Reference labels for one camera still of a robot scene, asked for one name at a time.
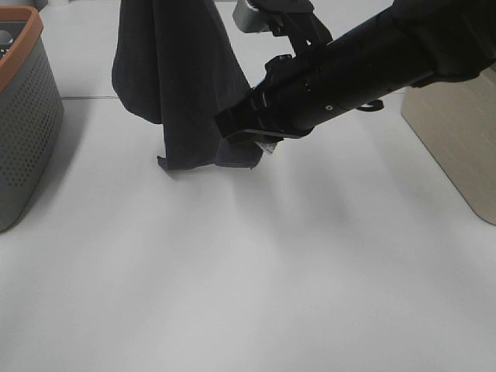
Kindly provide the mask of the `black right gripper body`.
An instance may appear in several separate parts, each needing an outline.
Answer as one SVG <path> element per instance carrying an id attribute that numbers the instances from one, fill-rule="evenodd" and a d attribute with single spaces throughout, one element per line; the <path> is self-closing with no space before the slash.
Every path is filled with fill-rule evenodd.
<path id="1" fill-rule="evenodd" d="M 215 116 L 215 124 L 222 138 L 234 145 L 246 143 L 279 143 L 300 139 L 312 131 L 298 129 L 292 122 L 290 105 L 282 104 L 272 91 L 280 86 L 277 75 L 286 73 L 295 58 L 290 54 L 278 55 L 265 64 L 266 76 L 235 105 Z"/>

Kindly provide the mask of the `right gripper grey-tipped finger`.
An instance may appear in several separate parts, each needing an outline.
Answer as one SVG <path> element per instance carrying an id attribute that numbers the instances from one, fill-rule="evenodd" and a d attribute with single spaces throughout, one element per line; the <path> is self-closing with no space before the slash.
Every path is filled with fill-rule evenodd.
<path id="1" fill-rule="evenodd" d="M 265 33 L 270 30 L 267 16 L 253 1 L 237 0 L 232 18 L 236 27 L 243 33 Z"/>

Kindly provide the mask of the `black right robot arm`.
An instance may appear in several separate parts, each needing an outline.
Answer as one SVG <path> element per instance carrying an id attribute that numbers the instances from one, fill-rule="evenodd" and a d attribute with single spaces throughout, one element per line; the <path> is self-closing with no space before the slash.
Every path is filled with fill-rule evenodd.
<path id="1" fill-rule="evenodd" d="M 395 1 L 339 38 L 309 1 L 240 1 L 233 18 L 244 33 L 286 36 L 293 53 L 216 116 L 231 143 L 299 139 L 351 110 L 381 110 L 401 88 L 468 81 L 495 62 L 493 1 Z"/>

